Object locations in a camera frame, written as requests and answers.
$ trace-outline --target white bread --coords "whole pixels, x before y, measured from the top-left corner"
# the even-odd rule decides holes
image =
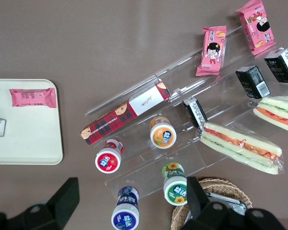
[[[247,143],[249,145],[259,147],[259,148],[264,149],[264,150],[266,150],[270,153],[273,153],[277,156],[282,155],[282,149],[279,146],[277,146],[276,144],[274,144],[271,141],[264,139],[264,138],[262,138],[260,140],[259,137],[254,135],[254,134],[251,134],[251,133],[244,134],[241,131],[238,131],[238,130],[233,131],[233,130],[230,130],[230,129],[225,128],[223,126],[219,126],[219,125],[209,123],[209,122],[204,123],[204,128],[214,130],[214,131],[222,133],[222,134],[224,134],[230,138],[234,138],[234,139],[237,139],[239,141],[243,141],[244,143]]]
[[[223,140],[223,139],[221,139],[221,138],[219,138],[213,134],[210,134],[206,131],[202,132],[201,139],[202,138],[210,140],[211,142],[214,142],[216,145],[223,146],[224,148],[226,148],[228,150],[230,149],[231,151],[237,153],[238,155],[242,155],[249,160],[252,159],[253,161],[256,161],[257,163],[260,163],[260,164],[265,165],[267,167],[273,166],[273,162],[269,158],[264,157],[263,155],[257,154],[255,152],[252,152],[246,148],[242,148],[240,146],[233,145],[232,143],[227,142],[227,141],[225,141],[225,140]]]
[[[266,172],[266,173],[269,173],[269,174],[278,174],[278,167],[275,167],[275,166],[272,166],[272,167],[267,167],[265,165],[262,165],[260,163],[257,163],[256,161],[253,161],[243,155],[240,155],[240,153],[236,153],[235,151],[233,150],[230,150],[230,149],[227,149],[227,148],[224,148],[222,146],[219,146],[207,139],[205,139],[204,137],[201,137],[201,142],[203,142],[205,145],[209,146],[210,148],[218,151],[218,152],[221,152],[229,157],[231,157],[232,159],[238,161],[238,162],[241,162],[243,164],[246,164],[246,165],[249,165],[255,169],[258,169],[260,171],[263,171],[263,172]]]
[[[266,103],[288,110],[288,97],[285,96],[264,97],[259,103]]]
[[[281,128],[283,128],[283,129],[285,129],[285,130],[288,131],[288,125],[286,125],[286,124],[284,124],[284,123],[282,123],[282,122],[273,120],[272,118],[269,118],[269,117],[266,116],[266,115],[263,115],[263,114],[262,114],[261,112],[259,112],[256,108],[253,109],[253,112],[254,112],[257,116],[259,116],[261,119],[263,119],[263,120],[265,120],[265,121],[267,121],[267,122],[270,122],[271,124],[276,125],[276,126],[278,126],[278,127],[281,127]]]

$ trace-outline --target pink wrapper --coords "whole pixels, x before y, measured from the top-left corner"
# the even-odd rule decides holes
[[[12,105],[17,107],[27,105],[46,105],[50,108],[57,107],[56,92],[54,88],[46,90],[19,90],[10,89]]]
[[[252,54],[257,55],[276,44],[262,0],[251,0],[236,11]]]
[[[226,32],[225,25],[203,28],[202,62],[197,68],[196,76],[218,75],[220,73]]]

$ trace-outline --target tomato slice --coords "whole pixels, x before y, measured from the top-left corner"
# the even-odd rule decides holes
[[[245,139],[244,140],[238,140],[236,138],[230,138],[229,136],[225,135],[225,134],[222,134],[220,132],[217,132],[217,131],[214,131],[212,129],[209,129],[209,128],[204,128],[206,132],[216,136],[216,137],[219,137],[221,138],[222,140],[224,141],[227,141],[229,143],[232,143],[233,145],[237,145],[237,146],[240,146],[241,148],[245,148],[247,150],[250,150],[252,152],[255,152],[257,154],[260,154],[262,156],[265,156],[271,160],[275,159],[277,157],[276,154],[273,154],[273,153],[270,153],[269,151],[267,150],[264,150],[264,149],[261,149],[261,148],[258,148],[258,147],[255,147],[253,145],[250,145],[250,144],[247,144],[245,143]]]

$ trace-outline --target clear acrylic shelf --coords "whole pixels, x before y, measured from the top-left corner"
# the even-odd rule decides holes
[[[278,83],[263,59],[266,53],[274,49],[276,48],[272,47],[254,56],[249,50],[243,29],[239,27],[227,36],[223,68],[218,76],[195,76],[202,57],[200,50],[88,111],[86,116],[94,120],[160,80],[171,93],[168,100],[94,144],[96,153],[102,149],[105,140],[110,138],[117,138],[124,144],[121,166],[115,174],[109,174],[105,182],[113,196],[117,198],[117,192],[126,185],[136,187],[140,198],[162,189],[161,170],[170,161],[180,163],[186,175],[190,175],[225,158],[198,141],[198,130],[182,103],[191,96],[200,102],[211,122],[225,126],[231,123],[241,124],[266,138],[278,133],[280,128],[262,122],[252,113],[259,100],[246,95],[235,74],[242,66],[257,65],[272,95],[288,95],[288,84]],[[177,132],[177,142],[169,149],[158,149],[150,141],[149,125],[157,115],[167,117]]]

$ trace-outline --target sandwich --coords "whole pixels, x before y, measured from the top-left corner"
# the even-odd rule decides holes
[[[263,120],[288,131],[288,97],[264,97],[253,111]]]
[[[234,131],[213,123],[204,123],[201,142],[232,159],[260,171],[278,174],[282,149],[254,133]]]

